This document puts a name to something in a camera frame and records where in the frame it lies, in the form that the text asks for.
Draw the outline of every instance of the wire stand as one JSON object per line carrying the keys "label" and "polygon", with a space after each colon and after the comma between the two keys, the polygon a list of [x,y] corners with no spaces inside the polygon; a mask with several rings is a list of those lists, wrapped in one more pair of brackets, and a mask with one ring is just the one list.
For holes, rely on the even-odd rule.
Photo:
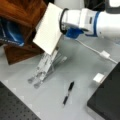
{"label": "wire stand", "polygon": [[66,56],[62,56],[59,51],[56,49],[52,55],[44,53],[33,77],[28,79],[29,83],[33,83],[35,88],[39,88],[43,84],[46,77],[54,72],[55,66],[61,64],[67,60]]}

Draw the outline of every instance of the pen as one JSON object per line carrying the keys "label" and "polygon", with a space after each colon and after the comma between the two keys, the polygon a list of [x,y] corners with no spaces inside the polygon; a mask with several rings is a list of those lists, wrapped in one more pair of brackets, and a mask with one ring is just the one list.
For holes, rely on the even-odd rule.
{"label": "pen", "polygon": [[74,82],[71,82],[71,83],[70,83],[70,86],[69,86],[69,89],[68,89],[68,94],[65,96],[64,101],[63,101],[63,107],[64,107],[64,106],[66,105],[66,103],[67,103],[67,100],[68,100],[68,98],[69,98],[69,95],[70,95],[70,93],[71,93],[71,91],[72,91],[73,86],[74,86]]}

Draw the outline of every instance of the white table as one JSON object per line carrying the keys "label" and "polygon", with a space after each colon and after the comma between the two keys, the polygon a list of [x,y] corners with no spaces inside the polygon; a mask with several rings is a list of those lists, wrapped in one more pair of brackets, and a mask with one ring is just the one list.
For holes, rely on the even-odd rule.
{"label": "white table", "polygon": [[[120,59],[120,46],[100,38],[80,36],[81,41],[98,51],[106,50],[116,61]],[[40,55],[9,66],[0,48],[0,80],[28,105],[42,120],[103,120],[86,106],[97,84],[94,76],[107,75],[115,64],[100,58],[76,41],[60,40],[61,53],[68,61],[58,66],[45,83],[35,89],[27,82],[40,60]],[[63,99],[70,82],[75,81],[70,98],[64,108]]]}

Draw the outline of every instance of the wall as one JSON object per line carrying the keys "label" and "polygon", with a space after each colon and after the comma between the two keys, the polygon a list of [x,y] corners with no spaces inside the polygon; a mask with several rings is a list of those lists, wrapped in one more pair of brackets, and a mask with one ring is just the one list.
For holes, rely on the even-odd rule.
{"label": "wall", "polygon": [[55,4],[61,8],[81,9],[84,7],[84,0],[55,0]]}

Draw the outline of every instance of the black laptop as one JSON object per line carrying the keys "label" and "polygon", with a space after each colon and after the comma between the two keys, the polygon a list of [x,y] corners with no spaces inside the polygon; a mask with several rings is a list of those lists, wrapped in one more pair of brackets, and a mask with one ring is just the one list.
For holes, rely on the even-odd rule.
{"label": "black laptop", "polygon": [[87,105],[106,120],[120,120],[120,63],[99,86]]}

